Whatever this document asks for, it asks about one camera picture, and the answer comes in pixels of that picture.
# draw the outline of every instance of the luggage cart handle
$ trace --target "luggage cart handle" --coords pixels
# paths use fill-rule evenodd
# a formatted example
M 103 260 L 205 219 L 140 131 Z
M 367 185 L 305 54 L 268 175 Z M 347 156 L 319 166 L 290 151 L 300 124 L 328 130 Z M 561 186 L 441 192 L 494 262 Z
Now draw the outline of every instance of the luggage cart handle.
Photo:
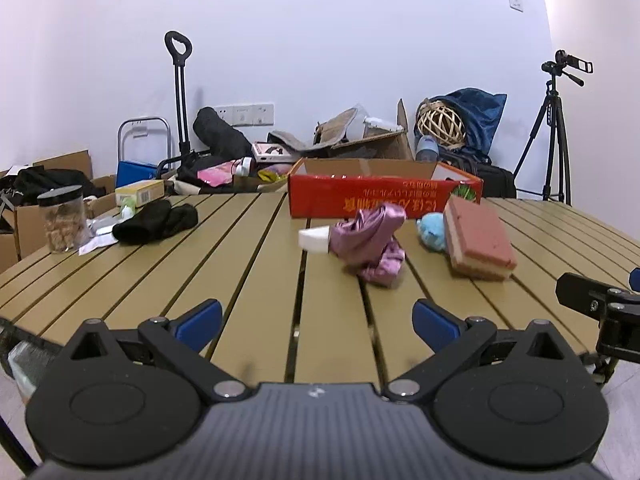
M 184 45 L 184 54 L 180 54 L 180 52 L 177 51 L 174 41 Z M 164 35 L 164 44 L 166 45 L 166 49 L 169 51 L 169 54 L 171 54 L 171 57 L 174 58 L 174 65 L 184 66 L 184 62 L 187 61 L 187 58 L 191 55 L 193 50 L 189 38 L 183 36 L 180 32 L 170 30 Z
M 120 127 L 118 128 L 118 162 L 122 160 L 122 131 L 127 124 L 138 123 L 143 121 L 161 121 L 166 128 L 166 156 L 167 158 L 171 158 L 171 128 L 169 127 L 169 123 L 165 118 L 157 117 L 157 116 L 149 116 L 149 117 L 136 117 L 133 119 L 127 119 L 124 121 Z

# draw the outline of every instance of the blue plush toy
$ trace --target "blue plush toy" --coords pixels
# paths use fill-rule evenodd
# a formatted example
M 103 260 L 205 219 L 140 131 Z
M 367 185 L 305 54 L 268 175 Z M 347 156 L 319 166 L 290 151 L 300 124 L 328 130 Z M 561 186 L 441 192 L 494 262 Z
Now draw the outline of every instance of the blue plush toy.
M 429 249 L 443 253 L 447 252 L 442 213 L 427 213 L 416 222 L 416 225 L 418 226 L 420 238 Z

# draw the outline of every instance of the black jar lid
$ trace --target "black jar lid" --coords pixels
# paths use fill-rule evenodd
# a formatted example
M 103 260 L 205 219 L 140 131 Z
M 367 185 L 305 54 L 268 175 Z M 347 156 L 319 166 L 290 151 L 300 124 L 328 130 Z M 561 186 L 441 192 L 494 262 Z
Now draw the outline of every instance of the black jar lid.
M 82 186 L 65 186 L 38 195 L 38 205 L 48 207 L 82 198 Z

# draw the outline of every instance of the red brick sponge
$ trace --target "red brick sponge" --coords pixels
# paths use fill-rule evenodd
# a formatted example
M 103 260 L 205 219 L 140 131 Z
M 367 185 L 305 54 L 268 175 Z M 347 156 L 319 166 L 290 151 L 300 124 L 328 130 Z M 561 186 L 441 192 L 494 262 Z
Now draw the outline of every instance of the red brick sponge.
M 452 195 L 444 208 L 444 231 L 452 267 L 461 274 L 506 280 L 517 262 L 494 209 Z

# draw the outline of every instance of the white foam block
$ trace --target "white foam block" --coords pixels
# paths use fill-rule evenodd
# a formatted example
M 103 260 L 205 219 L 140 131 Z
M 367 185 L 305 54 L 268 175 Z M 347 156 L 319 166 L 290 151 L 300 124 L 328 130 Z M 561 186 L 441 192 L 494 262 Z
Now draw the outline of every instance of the white foam block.
M 310 253 L 329 252 L 329 227 L 312 227 L 298 231 L 298 245 L 301 249 Z

